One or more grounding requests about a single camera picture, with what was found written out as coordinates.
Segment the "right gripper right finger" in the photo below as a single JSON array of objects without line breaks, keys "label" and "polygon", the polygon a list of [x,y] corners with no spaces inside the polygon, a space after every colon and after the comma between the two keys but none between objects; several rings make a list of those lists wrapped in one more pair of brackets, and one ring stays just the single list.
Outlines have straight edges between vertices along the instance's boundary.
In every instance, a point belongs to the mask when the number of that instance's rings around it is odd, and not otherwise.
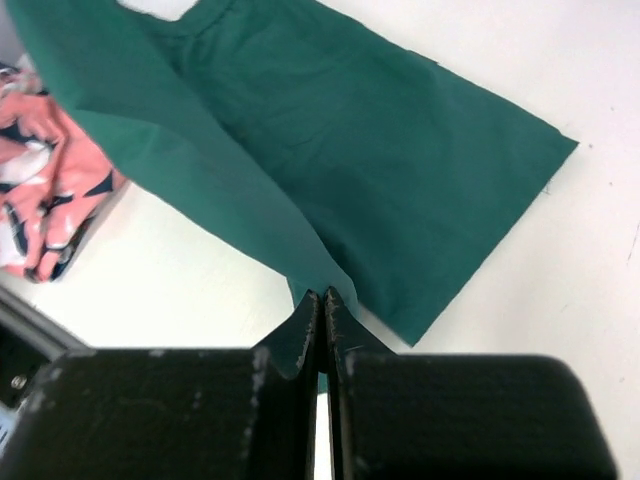
[{"label": "right gripper right finger", "polygon": [[397,354],[324,299],[337,479],[614,479],[585,388],[543,355]]}]

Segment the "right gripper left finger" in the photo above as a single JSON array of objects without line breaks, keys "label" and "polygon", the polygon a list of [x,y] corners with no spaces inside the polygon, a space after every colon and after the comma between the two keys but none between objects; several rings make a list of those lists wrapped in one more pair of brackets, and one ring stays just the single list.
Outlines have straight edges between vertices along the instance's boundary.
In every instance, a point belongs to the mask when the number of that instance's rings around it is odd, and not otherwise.
[{"label": "right gripper left finger", "polygon": [[76,350],[34,379],[5,479],[310,479],[320,300],[250,349]]}]

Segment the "teal green shorts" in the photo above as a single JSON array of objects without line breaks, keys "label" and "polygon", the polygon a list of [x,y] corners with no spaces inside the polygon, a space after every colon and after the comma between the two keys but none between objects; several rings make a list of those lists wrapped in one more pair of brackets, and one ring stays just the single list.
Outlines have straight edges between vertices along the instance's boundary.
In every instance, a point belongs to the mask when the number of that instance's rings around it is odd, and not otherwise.
[{"label": "teal green shorts", "polygon": [[416,344],[576,142],[316,1],[11,1],[116,168],[288,280]]}]

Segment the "pink patterned shorts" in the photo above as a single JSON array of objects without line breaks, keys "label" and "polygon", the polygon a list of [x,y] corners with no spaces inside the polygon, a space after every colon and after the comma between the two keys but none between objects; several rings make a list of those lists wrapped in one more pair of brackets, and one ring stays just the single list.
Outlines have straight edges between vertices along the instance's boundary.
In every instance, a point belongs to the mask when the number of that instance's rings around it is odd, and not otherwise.
[{"label": "pink patterned shorts", "polygon": [[125,182],[35,72],[2,65],[2,269],[34,283],[59,278]]}]

